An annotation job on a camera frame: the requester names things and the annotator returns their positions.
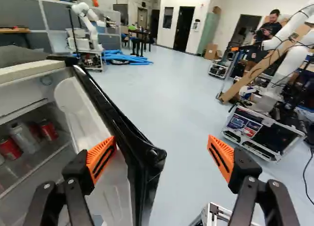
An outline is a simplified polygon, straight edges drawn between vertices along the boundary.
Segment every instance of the black shirt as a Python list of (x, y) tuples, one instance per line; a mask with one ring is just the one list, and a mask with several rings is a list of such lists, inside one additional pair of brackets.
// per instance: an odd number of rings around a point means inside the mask
[(281, 24), (279, 22), (275, 23), (264, 23), (259, 30), (256, 31), (256, 40), (255, 42), (258, 41), (264, 41), (264, 40), (269, 40), (270, 38), (268, 36), (265, 36), (263, 33), (263, 30), (269, 30), (270, 34), (272, 36), (276, 35), (278, 31), (282, 28)]

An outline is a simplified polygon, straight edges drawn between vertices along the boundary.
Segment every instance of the soda can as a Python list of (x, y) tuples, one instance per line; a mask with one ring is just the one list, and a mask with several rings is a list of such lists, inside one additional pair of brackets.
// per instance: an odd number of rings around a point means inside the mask
[(19, 146), (11, 137), (0, 138), (0, 153), (9, 160), (15, 160), (22, 155)]
[(24, 152), (33, 154), (40, 150), (40, 145), (24, 123), (12, 123), (10, 134)]
[(41, 128), (41, 131), (42, 131), (44, 137), (48, 141), (53, 141), (59, 137), (58, 133), (55, 131), (54, 125), (52, 124), (51, 121), (44, 119), (41, 121), (39, 126)]
[(29, 131), (32, 133), (34, 138), (37, 140), (37, 142), (40, 143), (44, 137), (41, 133), (41, 129), (40, 129), (39, 125), (35, 122), (29, 122), (29, 123), (27, 123), (27, 126), (28, 126)]

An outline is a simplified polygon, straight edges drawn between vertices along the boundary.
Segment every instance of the screw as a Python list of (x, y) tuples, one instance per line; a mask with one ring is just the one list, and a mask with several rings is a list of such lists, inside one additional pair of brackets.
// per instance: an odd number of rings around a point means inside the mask
[(276, 186), (276, 187), (279, 187), (279, 183), (277, 183), (275, 181), (273, 182), (273, 185)]

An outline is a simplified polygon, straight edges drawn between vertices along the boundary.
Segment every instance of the mini fridge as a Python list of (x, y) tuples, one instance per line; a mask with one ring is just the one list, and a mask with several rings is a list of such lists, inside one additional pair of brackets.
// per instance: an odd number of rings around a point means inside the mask
[[(72, 60), (43, 60), (0, 69), (0, 136), (14, 124), (47, 119), (58, 138), (38, 141), (0, 165), (0, 226), (23, 225), (36, 187), (61, 182), (81, 150), (114, 136), (118, 151), (86, 197), (96, 226), (147, 226), (166, 152), (155, 147), (99, 85)], [(70, 225), (66, 207), (59, 226)]]

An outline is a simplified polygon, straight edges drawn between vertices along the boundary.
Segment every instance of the window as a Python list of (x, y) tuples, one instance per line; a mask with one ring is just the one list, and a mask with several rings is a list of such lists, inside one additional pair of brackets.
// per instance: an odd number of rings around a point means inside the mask
[(172, 14), (173, 14), (173, 7), (165, 7), (165, 13), (163, 16), (163, 28), (171, 28), (172, 22)]

